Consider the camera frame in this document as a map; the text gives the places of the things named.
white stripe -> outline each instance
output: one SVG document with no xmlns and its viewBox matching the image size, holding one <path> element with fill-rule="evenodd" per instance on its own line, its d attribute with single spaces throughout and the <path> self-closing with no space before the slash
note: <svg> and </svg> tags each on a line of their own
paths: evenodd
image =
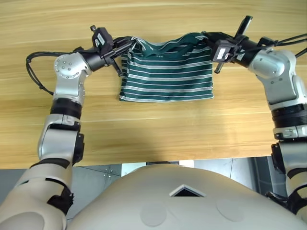
<svg viewBox="0 0 307 230">
<path fill-rule="evenodd" d="M 188 85 L 200 85 L 200 84 L 212 83 L 212 81 L 204 81 L 200 83 L 191 83 L 191 84 L 167 85 L 167 84 L 145 84 L 145 83 L 140 83 L 136 81 L 129 81 L 129 82 L 139 84 L 139 85 L 152 85 L 152 86 L 188 86 Z"/>
<path fill-rule="evenodd" d="M 161 96 L 161 95 L 155 95 L 155 94 L 149 94 L 149 95 L 143 95 L 143 94 L 137 94 L 137 93 L 130 93 L 130 92 L 124 92 L 125 94 L 131 94 L 131 95 L 136 95 L 136 96 L 146 96 L 146 97 L 202 97 L 202 96 L 209 96 L 212 95 L 210 94 L 199 94 L 199 95 L 194 95 L 194 96 Z"/>
<path fill-rule="evenodd" d="M 206 78 L 212 78 L 212 74 L 207 75 L 198 75 L 198 76 L 192 76 L 192 77 L 183 77 L 183 78 L 152 78 L 152 77 L 142 77 L 134 74 L 129 74 L 128 78 L 135 78 L 145 81 L 188 81 L 188 80 L 197 80 L 197 79 L 206 79 Z"/>
<path fill-rule="evenodd" d="M 125 97 L 120 95 L 120 99 L 131 101 L 131 102 L 157 102 L 157 103 L 167 103 L 167 102 L 187 102 L 187 101 L 197 101 L 197 100 L 204 100 L 204 99 L 212 99 L 212 97 L 205 97 L 205 98 L 197 98 L 197 99 L 186 99 L 186 100 L 156 100 L 156 99 L 141 99 L 141 98 L 132 98 L 132 97 Z"/>
<path fill-rule="evenodd" d="M 200 69 L 200 70 L 194 70 L 194 71 L 187 71 L 187 72 L 178 72 L 178 73 L 150 73 L 146 71 L 140 71 L 135 69 L 130 69 L 131 71 L 139 72 L 139 73 L 147 73 L 147 74 L 185 74 L 185 73 L 195 73 L 200 71 L 206 71 L 206 70 L 212 70 L 212 69 Z"/>
<path fill-rule="evenodd" d="M 136 91 L 141 91 L 141 92 L 199 92 L 199 91 L 205 91 L 205 90 L 212 90 L 212 87 L 201 87 L 201 88 L 196 88 L 196 89 L 144 89 L 144 88 L 139 88 L 139 87 L 134 87 L 134 86 L 123 86 L 123 90 L 136 90 Z"/>
<path fill-rule="evenodd" d="M 186 60 L 190 60 L 190 59 L 196 59 L 196 58 L 203 58 L 203 57 L 207 57 L 207 56 L 210 56 L 210 54 L 208 55 L 202 55 L 202 56 L 199 56 L 199 57 L 189 57 L 187 59 L 184 59 L 184 60 L 178 60 L 178 61 L 168 61 L 168 60 L 141 60 L 141 59 L 138 59 L 137 57 L 132 57 L 132 59 L 137 59 L 138 61 L 146 61 L 146 62 L 180 62 L 180 61 L 186 61 Z"/>
<path fill-rule="evenodd" d="M 205 64 L 212 64 L 212 62 L 211 61 L 201 61 L 201 62 L 190 63 L 190 64 L 185 64 L 185 65 L 180 65 L 180 66 L 148 66 L 148 65 L 141 65 L 133 61 L 130 62 L 130 65 L 132 66 L 137 66 L 137 67 L 146 68 L 146 69 L 184 69 L 184 68 L 202 66 Z"/>
<path fill-rule="evenodd" d="M 162 47 L 159 48 L 159 50 L 163 49 L 168 44 L 180 42 L 184 37 L 185 37 L 185 35 L 183 37 L 181 37 L 178 41 L 169 41 L 169 42 L 165 43 Z"/>
<path fill-rule="evenodd" d="M 184 54 L 183 56 L 189 56 L 189 55 L 191 55 L 191 54 L 199 54 L 199 53 L 201 53 L 201 52 L 203 52 L 203 51 L 206 51 L 206 50 L 209 50 L 209 49 L 211 49 L 211 48 L 210 48 L 210 47 L 206 47 L 206 48 L 204 48 L 204 49 L 193 50 L 193 51 L 187 52 L 187 53 Z"/>
</svg>

screw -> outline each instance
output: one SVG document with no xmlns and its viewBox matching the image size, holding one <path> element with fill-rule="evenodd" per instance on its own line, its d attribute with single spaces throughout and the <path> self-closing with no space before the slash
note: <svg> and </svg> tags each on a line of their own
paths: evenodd
<svg viewBox="0 0 307 230">
<path fill-rule="evenodd" d="M 93 31 L 93 32 L 96 31 L 96 26 L 92 25 L 90 28 L 91 28 L 91 31 Z"/>
</svg>

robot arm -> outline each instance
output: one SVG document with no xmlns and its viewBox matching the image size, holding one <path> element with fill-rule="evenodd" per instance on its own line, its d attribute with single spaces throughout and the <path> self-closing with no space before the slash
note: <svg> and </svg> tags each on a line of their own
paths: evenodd
<svg viewBox="0 0 307 230">
<path fill-rule="evenodd" d="M 263 37 L 256 44 L 243 35 L 251 19 L 247 16 L 242 21 L 235 37 L 219 32 L 205 34 L 213 49 L 212 59 L 219 63 L 215 72 L 219 73 L 224 63 L 233 62 L 255 73 L 263 84 L 275 124 L 274 137 L 279 140 L 272 145 L 272 159 L 275 168 L 286 175 L 288 194 L 281 197 L 269 192 L 267 197 L 307 222 L 306 89 L 295 73 L 295 55 L 272 49 L 287 43 Z"/>
<path fill-rule="evenodd" d="M 80 133 L 84 81 L 92 71 L 109 65 L 120 74 L 114 58 L 131 45 L 125 38 L 113 41 L 105 28 L 92 30 L 93 48 L 80 47 L 55 60 L 57 84 L 38 143 L 40 162 L 22 175 L 0 206 L 0 230 L 66 229 L 65 216 L 73 203 L 71 170 L 84 149 Z"/>
</svg>

striped fabric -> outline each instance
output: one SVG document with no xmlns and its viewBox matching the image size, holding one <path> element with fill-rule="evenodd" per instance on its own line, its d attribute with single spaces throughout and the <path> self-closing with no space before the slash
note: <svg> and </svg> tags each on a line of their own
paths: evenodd
<svg viewBox="0 0 307 230">
<path fill-rule="evenodd" d="M 119 100 L 175 102 L 213 98 L 211 49 L 190 33 L 165 43 L 141 38 L 122 55 Z"/>
</svg>

black joint band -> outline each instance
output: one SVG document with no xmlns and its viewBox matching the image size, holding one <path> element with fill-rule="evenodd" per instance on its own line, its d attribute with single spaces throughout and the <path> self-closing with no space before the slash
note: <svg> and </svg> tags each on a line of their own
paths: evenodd
<svg viewBox="0 0 307 230">
<path fill-rule="evenodd" d="M 63 167 L 64 169 L 66 169 L 68 167 L 69 163 L 70 162 L 68 160 L 63 159 L 63 158 L 46 158 L 46 159 L 43 159 L 40 162 L 32 165 L 30 168 L 32 168 L 36 165 L 39 165 L 39 164 L 56 164 L 56 165 Z"/>
<path fill-rule="evenodd" d="M 53 101 L 50 114 L 64 114 L 81 118 L 82 106 L 68 98 L 58 98 Z"/>
<path fill-rule="evenodd" d="M 294 214 L 297 214 L 301 208 L 307 206 L 307 198 L 302 198 L 297 192 L 298 190 L 306 187 L 307 184 L 298 187 L 288 197 L 288 209 Z"/>
<path fill-rule="evenodd" d="M 69 208 L 73 204 L 73 193 L 71 193 L 70 189 L 61 181 L 51 178 L 46 178 L 46 181 L 55 182 L 64 187 L 61 195 L 53 195 L 47 201 L 47 204 L 52 205 L 53 207 L 61 210 L 65 215 L 67 215 Z"/>
<path fill-rule="evenodd" d="M 78 163 L 83 158 L 84 152 L 84 134 L 77 134 L 76 142 L 75 142 L 75 150 L 73 152 L 72 164 Z"/>
<path fill-rule="evenodd" d="M 299 174 L 299 173 L 303 173 L 303 172 L 307 172 L 307 168 L 296 168 L 296 169 L 292 169 L 288 172 L 287 176 L 291 179 L 292 177 L 294 177 L 295 175 Z"/>
<path fill-rule="evenodd" d="M 285 174 L 286 169 L 284 167 L 283 155 L 279 143 L 271 145 L 271 148 L 272 148 L 272 160 L 275 169 L 278 169 L 281 173 Z"/>
<path fill-rule="evenodd" d="M 307 125 L 307 104 L 297 104 L 272 111 L 276 128 Z"/>
</svg>

